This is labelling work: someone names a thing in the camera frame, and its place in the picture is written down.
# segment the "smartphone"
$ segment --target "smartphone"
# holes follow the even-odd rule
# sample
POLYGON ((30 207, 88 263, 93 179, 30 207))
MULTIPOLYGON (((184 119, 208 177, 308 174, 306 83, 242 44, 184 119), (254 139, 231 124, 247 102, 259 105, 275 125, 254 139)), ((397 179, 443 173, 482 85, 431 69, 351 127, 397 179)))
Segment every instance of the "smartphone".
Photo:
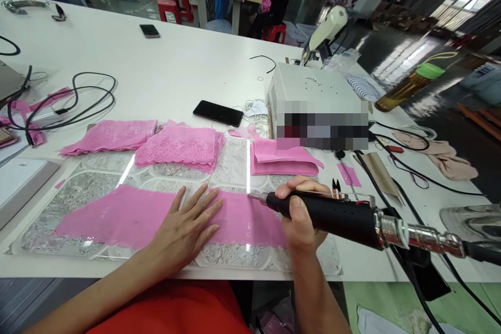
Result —
POLYGON ((145 35, 146 38, 160 37, 157 28, 153 25, 139 25, 139 27, 141 28, 142 33, 145 35))
POLYGON ((240 126, 240 122, 244 116, 242 111, 234 110, 215 103, 200 101, 198 106, 193 111, 194 115, 205 117, 217 121, 219 123, 240 126))

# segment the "beige fabric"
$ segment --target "beige fabric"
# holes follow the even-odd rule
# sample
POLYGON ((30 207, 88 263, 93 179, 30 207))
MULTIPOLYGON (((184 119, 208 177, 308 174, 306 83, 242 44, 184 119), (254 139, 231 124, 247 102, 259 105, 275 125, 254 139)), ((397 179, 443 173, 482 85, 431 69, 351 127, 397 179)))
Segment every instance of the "beige fabric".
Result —
MULTIPOLYGON (((420 149, 425 147, 424 141, 413 135, 395 132, 393 136, 410 148, 420 149)), ((470 162, 456 156, 456 150, 447 141, 430 141, 430 147, 420 151, 420 153, 428 155, 442 174, 451 180, 471 180, 479 175, 476 168, 470 165, 470 162)))

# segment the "red plastic chair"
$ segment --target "red plastic chair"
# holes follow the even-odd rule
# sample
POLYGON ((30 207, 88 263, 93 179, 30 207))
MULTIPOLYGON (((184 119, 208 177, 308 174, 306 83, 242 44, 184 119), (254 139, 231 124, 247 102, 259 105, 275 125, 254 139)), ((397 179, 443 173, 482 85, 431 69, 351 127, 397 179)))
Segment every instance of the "red plastic chair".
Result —
POLYGON ((157 0, 157 5, 158 12, 160 13, 160 19, 163 22, 174 23, 173 21, 175 20, 178 25, 181 25, 181 17, 174 1, 157 0))
POLYGON ((263 40, 274 43, 285 43, 285 31, 287 30, 287 25, 281 23, 280 25, 265 26, 263 27, 263 40))
POLYGON ((180 17, 185 17, 189 23, 193 23, 195 18, 193 17, 192 7, 189 4, 189 0, 174 0, 177 5, 177 11, 180 17))

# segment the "stack of lace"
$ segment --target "stack of lace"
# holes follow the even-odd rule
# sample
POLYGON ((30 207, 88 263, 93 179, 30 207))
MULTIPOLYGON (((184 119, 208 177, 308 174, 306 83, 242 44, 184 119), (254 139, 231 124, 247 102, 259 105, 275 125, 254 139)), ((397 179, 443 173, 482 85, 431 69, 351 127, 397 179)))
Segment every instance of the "stack of lace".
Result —
POLYGON ((137 167, 156 163, 180 163, 212 173, 225 143, 223 133, 212 128, 190 128, 168 121, 136 151, 137 167))

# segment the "lace fabric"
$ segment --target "lace fabric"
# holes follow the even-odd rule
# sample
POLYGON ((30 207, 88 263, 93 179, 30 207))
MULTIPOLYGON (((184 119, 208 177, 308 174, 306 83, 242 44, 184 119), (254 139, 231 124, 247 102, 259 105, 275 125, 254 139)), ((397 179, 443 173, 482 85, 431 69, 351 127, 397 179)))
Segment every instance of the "lace fabric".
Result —
POLYGON ((102 120, 82 140, 62 148, 59 153, 66 157, 99 151, 135 150, 155 134, 156 127, 156 120, 102 120))

